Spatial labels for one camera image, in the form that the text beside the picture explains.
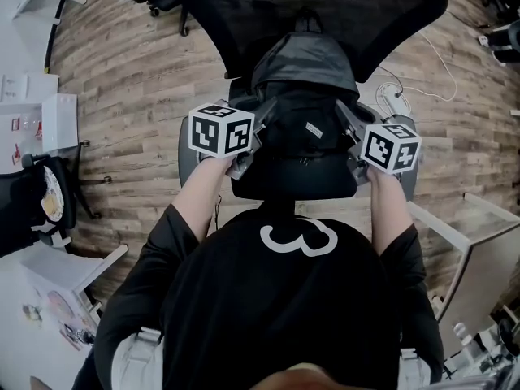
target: white box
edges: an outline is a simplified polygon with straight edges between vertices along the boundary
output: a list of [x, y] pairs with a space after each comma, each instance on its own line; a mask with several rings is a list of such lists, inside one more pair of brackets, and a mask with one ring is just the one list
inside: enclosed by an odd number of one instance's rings
[[254, 114], [228, 106], [202, 104], [189, 112], [190, 149], [226, 158], [251, 149]]
[[78, 146], [77, 95], [55, 94], [41, 105], [43, 151]]
[[388, 174], [411, 171], [423, 139], [406, 124], [366, 126], [361, 158]]

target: person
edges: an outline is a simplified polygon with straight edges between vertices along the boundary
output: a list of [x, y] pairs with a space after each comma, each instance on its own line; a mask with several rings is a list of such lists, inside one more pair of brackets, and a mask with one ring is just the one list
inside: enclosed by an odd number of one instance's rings
[[[443, 348], [399, 180], [368, 169], [372, 242], [296, 216], [283, 198], [207, 236], [230, 165], [195, 168], [109, 300], [93, 347], [103, 388], [396, 388], [401, 347], [439, 381]], [[159, 364], [154, 384], [125, 364], [142, 327], [158, 332], [141, 363]]]

